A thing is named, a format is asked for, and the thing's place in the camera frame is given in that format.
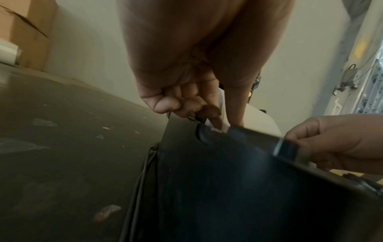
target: white wall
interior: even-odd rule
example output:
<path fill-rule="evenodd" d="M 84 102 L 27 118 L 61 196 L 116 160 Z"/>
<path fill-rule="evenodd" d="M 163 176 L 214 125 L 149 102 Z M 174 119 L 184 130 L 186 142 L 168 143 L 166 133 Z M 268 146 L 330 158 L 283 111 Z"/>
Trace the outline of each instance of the white wall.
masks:
<path fill-rule="evenodd" d="M 312 115 L 350 18 L 341 0 L 298 0 L 283 39 L 262 69 L 250 104 L 282 133 Z"/>
<path fill-rule="evenodd" d="M 53 49 L 45 71 L 143 104 L 126 61 L 115 0 L 57 2 Z M 297 1 L 251 100 L 254 107 L 267 110 L 282 133 L 311 116 L 348 24 L 342 0 Z"/>
<path fill-rule="evenodd" d="M 128 67 L 115 0 L 56 0 L 45 70 L 144 105 Z"/>

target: white plastic roll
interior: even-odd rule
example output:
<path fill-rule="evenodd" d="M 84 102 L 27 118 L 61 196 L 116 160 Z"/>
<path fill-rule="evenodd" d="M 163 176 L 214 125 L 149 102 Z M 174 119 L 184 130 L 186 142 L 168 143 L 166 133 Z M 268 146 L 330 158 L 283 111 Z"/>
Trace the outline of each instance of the white plastic roll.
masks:
<path fill-rule="evenodd" d="M 21 50 L 15 44 L 0 39 L 0 62 L 7 65 L 17 65 Z"/>

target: cardboard box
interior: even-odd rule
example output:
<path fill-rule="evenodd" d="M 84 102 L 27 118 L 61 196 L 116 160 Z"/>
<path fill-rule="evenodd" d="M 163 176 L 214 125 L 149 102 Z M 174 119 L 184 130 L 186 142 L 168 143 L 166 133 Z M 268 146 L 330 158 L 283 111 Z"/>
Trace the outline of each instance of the cardboard box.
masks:
<path fill-rule="evenodd" d="M 45 36 L 50 37 L 58 8 L 55 0 L 0 0 L 0 6 L 21 16 Z"/>
<path fill-rule="evenodd" d="M 22 18 L 0 7 L 0 38 L 17 45 L 22 53 L 19 65 L 41 71 L 47 60 L 50 41 Z"/>

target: hand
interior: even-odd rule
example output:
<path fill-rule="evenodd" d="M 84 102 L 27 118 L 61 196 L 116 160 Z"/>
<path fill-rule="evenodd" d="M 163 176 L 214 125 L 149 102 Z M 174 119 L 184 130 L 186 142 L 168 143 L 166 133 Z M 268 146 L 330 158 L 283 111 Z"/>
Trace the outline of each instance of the hand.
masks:
<path fill-rule="evenodd" d="M 319 168 L 383 174 L 382 115 L 310 118 L 285 138 L 308 147 Z"/>
<path fill-rule="evenodd" d="M 220 115 L 241 125 L 248 94 L 286 27 L 294 0 L 119 0 L 138 92 L 155 112 Z"/>

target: black machine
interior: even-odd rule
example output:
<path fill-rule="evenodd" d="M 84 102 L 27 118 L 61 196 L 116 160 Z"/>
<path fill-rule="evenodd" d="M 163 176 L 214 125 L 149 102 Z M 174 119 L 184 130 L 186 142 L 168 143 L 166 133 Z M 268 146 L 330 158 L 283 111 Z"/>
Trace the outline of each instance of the black machine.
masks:
<path fill-rule="evenodd" d="M 1 241 L 382 241 L 379 185 L 280 138 L 4 66 L 0 101 Z"/>

